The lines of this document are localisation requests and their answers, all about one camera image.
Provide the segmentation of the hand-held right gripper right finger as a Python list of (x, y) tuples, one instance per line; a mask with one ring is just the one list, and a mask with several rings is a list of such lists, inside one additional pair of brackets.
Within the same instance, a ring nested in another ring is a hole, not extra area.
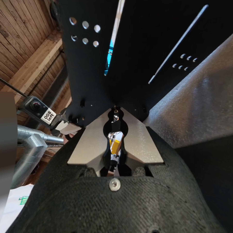
[(123, 112), (121, 123), (127, 125), (119, 158), (119, 176), (131, 176), (137, 167), (162, 165), (164, 160), (145, 124), (124, 108), (119, 110)]

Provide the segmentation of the white foam sheet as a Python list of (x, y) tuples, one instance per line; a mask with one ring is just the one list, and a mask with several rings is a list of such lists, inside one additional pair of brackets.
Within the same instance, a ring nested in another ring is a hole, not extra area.
[(143, 123), (173, 148), (233, 135), (233, 35), (162, 98)]

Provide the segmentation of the blue toy robot arm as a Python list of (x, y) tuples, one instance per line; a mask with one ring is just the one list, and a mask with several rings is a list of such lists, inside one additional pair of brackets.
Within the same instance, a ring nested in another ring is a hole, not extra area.
[(141, 122), (233, 33), (232, 0), (126, 0), (107, 74), (118, 0), (58, 0), (72, 102), (86, 127), (119, 106)]

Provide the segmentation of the silver air duct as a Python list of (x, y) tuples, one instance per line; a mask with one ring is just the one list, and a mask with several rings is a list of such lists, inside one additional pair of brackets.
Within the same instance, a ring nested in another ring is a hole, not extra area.
[(25, 150), (14, 168), (10, 189), (20, 187), (32, 173), (46, 151), (48, 143), (63, 144), (63, 138), (51, 136), (39, 130), (17, 125), (18, 141)]

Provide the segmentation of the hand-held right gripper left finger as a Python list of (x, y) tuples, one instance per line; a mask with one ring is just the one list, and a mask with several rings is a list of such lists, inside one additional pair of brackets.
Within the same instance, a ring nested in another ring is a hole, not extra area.
[(93, 168), (98, 177), (104, 167), (103, 155), (109, 149), (108, 135), (112, 131), (112, 120), (105, 111), (84, 130), (67, 164)]

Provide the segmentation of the yellow box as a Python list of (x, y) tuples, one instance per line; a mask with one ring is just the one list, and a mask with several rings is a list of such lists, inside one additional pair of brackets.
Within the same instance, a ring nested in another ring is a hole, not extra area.
[(111, 147), (111, 154), (118, 156), (120, 148), (121, 148), (121, 142), (122, 141), (118, 141), (118, 140), (113, 141), (112, 147)]

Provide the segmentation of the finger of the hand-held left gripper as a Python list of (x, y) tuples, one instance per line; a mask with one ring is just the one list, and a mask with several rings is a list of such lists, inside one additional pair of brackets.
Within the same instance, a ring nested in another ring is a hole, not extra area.
[(79, 130), (81, 130), (81, 127), (76, 126), (73, 123), (68, 123), (68, 122), (60, 122), (56, 128), (54, 129), (54, 135), (68, 135), (68, 134), (72, 134), (75, 135)]

